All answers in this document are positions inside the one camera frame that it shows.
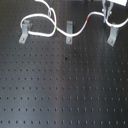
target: optical breadboard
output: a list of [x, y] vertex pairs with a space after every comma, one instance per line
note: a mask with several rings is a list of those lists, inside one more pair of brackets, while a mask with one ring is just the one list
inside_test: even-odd
[[[55, 9], [57, 26], [73, 33], [87, 15], [101, 12], [102, 2], [47, 0]], [[128, 128], [128, 24], [114, 47], [103, 17], [91, 16], [72, 45], [58, 31], [52, 37], [28, 35], [20, 44], [20, 21], [33, 13], [48, 14], [33, 0], [0, 1], [0, 128]], [[114, 5], [110, 23], [127, 18]], [[32, 31], [51, 33], [44, 18], [28, 19]]]

